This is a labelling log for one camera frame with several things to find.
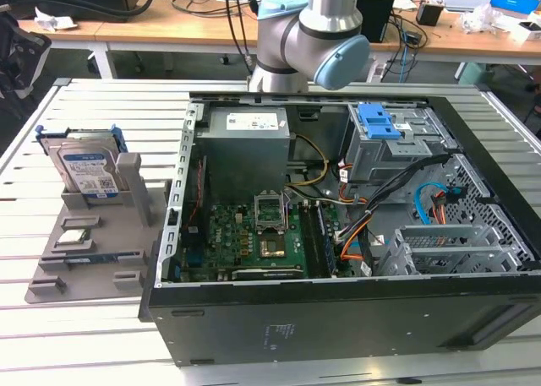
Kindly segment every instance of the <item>blue label on hard drive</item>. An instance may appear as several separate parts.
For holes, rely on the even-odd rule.
[[[66,154],[63,159],[66,171],[84,196],[113,198],[118,195],[117,184],[109,172],[114,166],[107,168],[103,154]]]
[[[71,154],[71,155],[65,155],[65,160],[105,160],[105,156],[103,154]]]

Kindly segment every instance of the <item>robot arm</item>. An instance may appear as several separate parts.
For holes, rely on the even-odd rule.
[[[369,57],[357,0],[263,0],[250,91],[302,92],[350,84]]]

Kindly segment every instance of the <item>hard drive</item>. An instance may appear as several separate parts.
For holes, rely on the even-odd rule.
[[[128,190],[128,184],[116,171],[120,152],[127,152],[122,130],[72,130],[44,132],[36,128],[37,140],[49,155],[69,193],[86,198],[113,198]]]

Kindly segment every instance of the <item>aluminum extrusion table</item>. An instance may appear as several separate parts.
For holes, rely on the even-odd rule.
[[[139,298],[28,305],[24,296],[62,206],[62,181],[34,140],[46,128],[123,129],[141,153],[149,186],[172,176],[192,90],[243,90],[242,82],[72,80],[54,86],[0,160],[0,384],[175,385],[540,384],[541,318],[481,352],[333,361],[186,367],[179,370]],[[491,93],[472,86],[355,84],[345,91],[443,95],[541,214],[541,144]]]

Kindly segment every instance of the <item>blue drive bay latch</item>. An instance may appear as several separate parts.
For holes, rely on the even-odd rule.
[[[361,103],[358,120],[366,127],[369,139],[399,139],[402,135],[392,124],[392,116],[382,105]]]

